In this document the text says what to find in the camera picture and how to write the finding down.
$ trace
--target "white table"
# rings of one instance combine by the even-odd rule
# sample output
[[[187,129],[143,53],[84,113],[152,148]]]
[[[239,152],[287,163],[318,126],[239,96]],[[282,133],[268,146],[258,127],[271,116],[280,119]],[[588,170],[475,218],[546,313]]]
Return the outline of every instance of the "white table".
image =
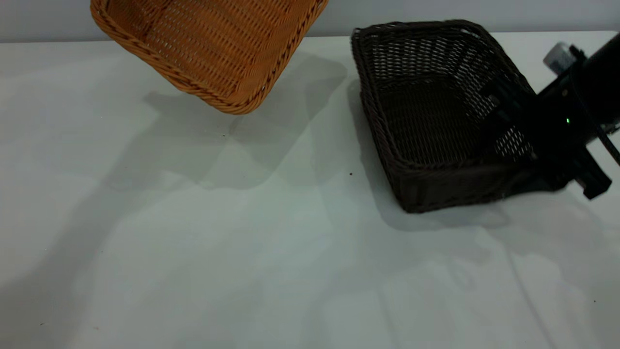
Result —
[[[495,35],[535,89],[558,40]],[[0,45],[0,348],[617,348],[620,169],[409,215],[346,37],[228,116],[113,42]],[[620,138],[615,137],[616,144]]]

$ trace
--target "white wall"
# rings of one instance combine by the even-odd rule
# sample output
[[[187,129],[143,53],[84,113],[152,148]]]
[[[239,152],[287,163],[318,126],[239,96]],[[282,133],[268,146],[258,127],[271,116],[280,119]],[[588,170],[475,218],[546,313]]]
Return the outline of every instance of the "white wall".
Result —
[[[620,0],[330,0],[310,35],[452,18],[491,31],[620,30]],[[105,38],[91,19],[89,0],[0,0],[0,42]]]

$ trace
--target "dark brown wicker basket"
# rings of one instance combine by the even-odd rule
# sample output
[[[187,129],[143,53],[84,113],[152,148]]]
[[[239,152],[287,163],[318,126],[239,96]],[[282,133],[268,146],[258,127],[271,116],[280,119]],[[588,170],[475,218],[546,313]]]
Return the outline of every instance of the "dark brown wicker basket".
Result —
[[[521,132],[493,133],[485,123],[495,104],[480,90],[495,76],[534,91],[481,26],[374,25],[356,29],[352,45],[364,112],[407,212],[494,201],[536,172]]]

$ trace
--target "wicker basket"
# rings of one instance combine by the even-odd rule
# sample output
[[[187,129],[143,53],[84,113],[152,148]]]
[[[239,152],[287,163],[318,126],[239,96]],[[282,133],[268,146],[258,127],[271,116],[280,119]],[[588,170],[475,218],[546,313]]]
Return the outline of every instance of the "wicker basket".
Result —
[[[356,29],[361,100],[381,163],[401,206],[425,212],[490,202],[536,172],[516,129],[489,140],[495,105],[480,94],[503,75],[534,94],[501,46],[463,20]]]
[[[91,0],[97,25],[179,90],[256,109],[327,0]]]

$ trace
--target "basket rim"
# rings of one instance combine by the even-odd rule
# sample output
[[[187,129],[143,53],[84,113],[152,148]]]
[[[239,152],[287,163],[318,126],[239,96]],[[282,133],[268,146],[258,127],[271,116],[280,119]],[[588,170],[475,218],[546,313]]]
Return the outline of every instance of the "basket rim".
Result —
[[[382,133],[385,135],[385,138],[388,142],[388,147],[384,147],[379,151],[384,153],[385,155],[389,155],[390,162],[393,165],[396,165],[394,170],[399,172],[401,176],[415,176],[412,173],[412,170],[423,170],[423,171],[442,171],[442,170],[453,170],[457,168],[487,168],[487,169],[510,169],[510,168],[524,168],[527,164],[523,163],[486,163],[482,157],[479,158],[471,158],[465,159],[461,161],[456,161],[452,163],[435,163],[431,165],[424,165],[416,161],[408,160],[404,158],[398,148],[396,147],[396,141],[394,140],[394,136],[392,132],[389,131],[389,127],[385,124],[386,116],[383,111],[383,106],[381,103],[381,99],[378,97],[377,83],[375,76],[368,71],[368,57],[366,51],[361,48],[361,41],[367,37],[368,35],[373,35],[377,33],[386,33],[386,32],[401,32],[401,31],[412,31],[415,29],[425,30],[425,29],[437,29],[444,27],[454,27],[454,26],[463,26],[464,29],[471,29],[475,31],[474,34],[478,35],[481,40],[486,41],[489,44],[489,47],[492,48],[494,55],[500,59],[500,61],[507,65],[509,68],[512,68],[514,72],[518,74],[519,79],[522,79],[527,86],[527,79],[521,74],[518,68],[514,65],[510,57],[504,52],[502,46],[491,36],[491,34],[486,31],[481,25],[470,22],[468,20],[463,19],[451,19],[444,21],[426,21],[426,22],[390,22],[385,24],[376,24],[371,25],[366,28],[355,28],[353,30],[353,35],[351,36],[351,42],[353,47],[353,54],[357,56],[361,61],[358,65],[358,72],[360,77],[363,77],[369,81],[367,84],[370,87],[370,94],[372,95],[372,100],[377,110],[377,117],[374,120],[378,121],[374,124],[373,127],[380,127]],[[362,103],[366,104],[366,98],[361,97]]]
[[[306,17],[301,21],[297,30],[291,32],[284,51],[272,64],[267,78],[262,80],[263,86],[257,86],[255,91],[243,102],[230,102],[220,95],[215,89],[209,87],[204,81],[191,78],[178,67],[170,64],[158,52],[147,46],[134,35],[129,34],[122,26],[118,25],[107,13],[107,8],[111,0],[91,0],[91,15],[97,26],[110,36],[116,43],[120,44],[125,50],[138,56],[152,66],[168,82],[177,89],[196,95],[209,105],[228,114],[247,114],[256,109],[267,97],[273,88],[275,81],[280,77],[282,71],[288,64],[293,53],[301,43],[301,38],[312,26],[314,21],[325,9],[329,0],[312,0]]]

